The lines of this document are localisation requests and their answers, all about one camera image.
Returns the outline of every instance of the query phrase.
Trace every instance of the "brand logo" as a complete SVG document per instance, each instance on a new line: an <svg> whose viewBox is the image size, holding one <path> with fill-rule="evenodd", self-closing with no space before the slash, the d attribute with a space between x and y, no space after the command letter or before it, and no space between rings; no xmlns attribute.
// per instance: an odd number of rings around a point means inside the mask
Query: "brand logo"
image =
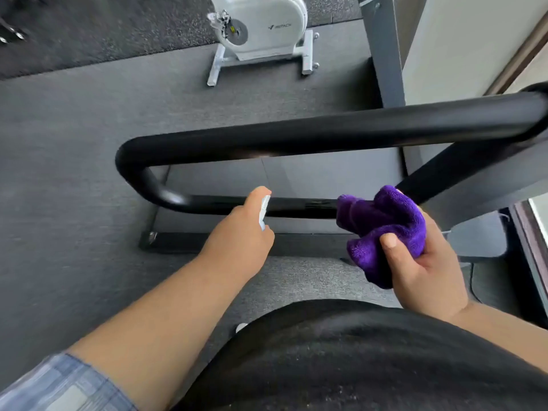
<svg viewBox="0 0 548 411"><path fill-rule="evenodd" d="M272 26L269 26L269 29L272 30L273 28L274 29L281 29L282 27L291 27L291 23L285 23L285 24L282 24L282 25L272 25Z"/></svg>

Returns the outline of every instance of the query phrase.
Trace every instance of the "left hand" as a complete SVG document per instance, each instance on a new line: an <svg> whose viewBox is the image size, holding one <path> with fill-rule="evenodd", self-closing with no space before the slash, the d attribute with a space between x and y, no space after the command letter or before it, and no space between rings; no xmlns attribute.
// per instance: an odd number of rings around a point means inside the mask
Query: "left hand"
<svg viewBox="0 0 548 411"><path fill-rule="evenodd" d="M274 232L268 225L264 231L259 225L261 202L271 193L264 186L251 192L243 206L232 209L213 229L198 257L246 280L257 274L274 243Z"/></svg>

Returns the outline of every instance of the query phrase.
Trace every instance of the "hand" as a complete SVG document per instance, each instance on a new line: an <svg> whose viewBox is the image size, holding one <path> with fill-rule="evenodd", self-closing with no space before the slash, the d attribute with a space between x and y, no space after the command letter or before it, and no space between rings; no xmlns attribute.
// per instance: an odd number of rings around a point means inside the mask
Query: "hand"
<svg viewBox="0 0 548 411"><path fill-rule="evenodd" d="M380 237L390 269L394 293L405 308L449 321L468 303L468 292L455 251L435 221L426 221L424 252L413 259L407 247L393 233Z"/></svg>
<svg viewBox="0 0 548 411"><path fill-rule="evenodd" d="M200 255L205 262L216 262L221 269L242 274L246 280L263 267L274 243L274 232L259 225L261 202L272 192L264 186L249 194L243 206L237 206L213 229Z"/></svg>

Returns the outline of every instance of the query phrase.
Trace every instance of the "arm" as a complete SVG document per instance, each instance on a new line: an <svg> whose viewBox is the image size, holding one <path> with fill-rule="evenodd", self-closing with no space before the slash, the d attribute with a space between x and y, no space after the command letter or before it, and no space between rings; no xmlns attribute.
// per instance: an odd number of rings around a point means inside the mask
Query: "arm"
<svg viewBox="0 0 548 411"><path fill-rule="evenodd" d="M471 302L455 251L434 220L423 214L426 245L417 259L394 234L380 239L401 305L474 333L548 372L548 331Z"/></svg>
<svg viewBox="0 0 548 411"><path fill-rule="evenodd" d="M165 409L213 328L263 266L274 233L259 226L255 189L217 225L200 254L69 352L120 387L141 411Z"/></svg>

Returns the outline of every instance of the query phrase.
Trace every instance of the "black rubber mat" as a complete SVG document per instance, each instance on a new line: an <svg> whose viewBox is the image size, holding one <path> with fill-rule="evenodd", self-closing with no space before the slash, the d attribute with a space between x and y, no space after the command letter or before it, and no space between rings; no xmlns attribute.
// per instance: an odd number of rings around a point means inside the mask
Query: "black rubber mat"
<svg viewBox="0 0 548 411"><path fill-rule="evenodd" d="M210 0L44 0L4 18L27 41L0 47L0 79L215 42ZM309 27L361 17L357 0L305 0Z"/></svg>

